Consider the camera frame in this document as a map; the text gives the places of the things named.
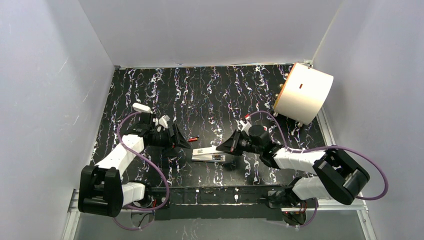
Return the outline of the long white remote control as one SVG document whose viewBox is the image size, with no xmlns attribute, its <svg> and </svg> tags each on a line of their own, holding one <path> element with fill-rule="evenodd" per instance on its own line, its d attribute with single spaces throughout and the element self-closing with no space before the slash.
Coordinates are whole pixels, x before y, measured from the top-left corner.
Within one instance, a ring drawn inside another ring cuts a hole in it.
<svg viewBox="0 0 424 240">
<path fill-rule="evenodd" d="M 223 161 L 215 161 L 212 160 L 212 156 L 213 155 L 223 155 L 224 156 L 224 160 Z M 205 155 L 200 155 L 200 156 L 193 156 L 192 161 L 195 162 L 210 162 L 210 163 L 225 163 L 226 162 L 226 156 L 224 154 L 205 154 Z"/>
</svg>

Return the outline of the white remote battery cover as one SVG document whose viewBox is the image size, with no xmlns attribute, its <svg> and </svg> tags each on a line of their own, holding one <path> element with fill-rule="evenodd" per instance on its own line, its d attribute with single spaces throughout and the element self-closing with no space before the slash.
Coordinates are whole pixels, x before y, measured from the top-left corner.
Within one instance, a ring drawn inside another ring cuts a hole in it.
<svg viewBox="0 0 424 240">
<path fill-rule="evenodd" d="M 210 154 L 218 154 L 220 151 L 216 149 L 215 146 L 210 147 L 203 147 L 203 148 L 196 148 L 193 149 L 192 156 L 203 156 L 203 155 L 210 155 Z"/>
</svg>

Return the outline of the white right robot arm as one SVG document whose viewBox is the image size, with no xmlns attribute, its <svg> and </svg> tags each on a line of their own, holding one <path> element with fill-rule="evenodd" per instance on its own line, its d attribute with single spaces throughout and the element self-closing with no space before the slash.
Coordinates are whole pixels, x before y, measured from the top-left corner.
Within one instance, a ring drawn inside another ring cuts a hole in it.
<svg viewBox="0 0 424 240">
<path fill-rule="evenodd" d="M 346 151 L 333 147 L 311 152 L 289 150 L 274 142 L 262 125 L 251 126 L 248 131 L 235 130 L 216 149 L 234 156 L 244 152 L 257 154 L 270 168 L 314 175 L 297 177 L 283 190 L 271 191 L 267 199 L 275 205 L 295 206 L 313 198 L 350 205 L 370 180 L 368 172 Z"/>
</svg>

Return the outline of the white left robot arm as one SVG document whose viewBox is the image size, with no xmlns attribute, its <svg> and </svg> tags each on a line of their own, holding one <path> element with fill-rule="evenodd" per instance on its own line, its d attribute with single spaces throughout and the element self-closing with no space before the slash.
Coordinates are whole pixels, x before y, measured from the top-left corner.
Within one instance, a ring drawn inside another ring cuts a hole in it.
<svg viewBox="0 0 424 240">
<path fill-rule="evenodd" d="M 83 213 L 117 217 L 124 207 L 134 209 L 134 202 L 148 198 L 149 188 L 143 182 L 122 183 L 122 175 L 130 163 L 140 158 L 154 168 L 166 182 L 165 175 L 151 160 L 141 155 L 145 147 L 162 148 L 162 154 L 175 157 L 177 148 L 190 149 L 190 141 L 185 139 L 178 126 L 168 125 L 169 117 L 160 119 L 154 113 L 134 112 L 135 124 L 121 135 L 118 130 L 119 143 L 101 161 L 87 165 L 81 170 L 78 210 Z"/>
</svg>

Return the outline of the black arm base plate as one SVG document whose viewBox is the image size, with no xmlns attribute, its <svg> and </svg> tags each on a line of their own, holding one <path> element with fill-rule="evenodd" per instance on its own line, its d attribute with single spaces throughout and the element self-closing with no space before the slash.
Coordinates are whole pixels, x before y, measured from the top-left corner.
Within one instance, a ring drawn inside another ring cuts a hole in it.
<svg viewBox="0 0 424 240">
<path fill-rule="evenodd" d="M 155 211 L 155 220 L 185 219 L 266 219 L 306 222 L 316 202 L 309 199 L 297 204 L 281 198 L 281 185 L 241 185 L 171 187 L 164 207 Z"/>
</svg>

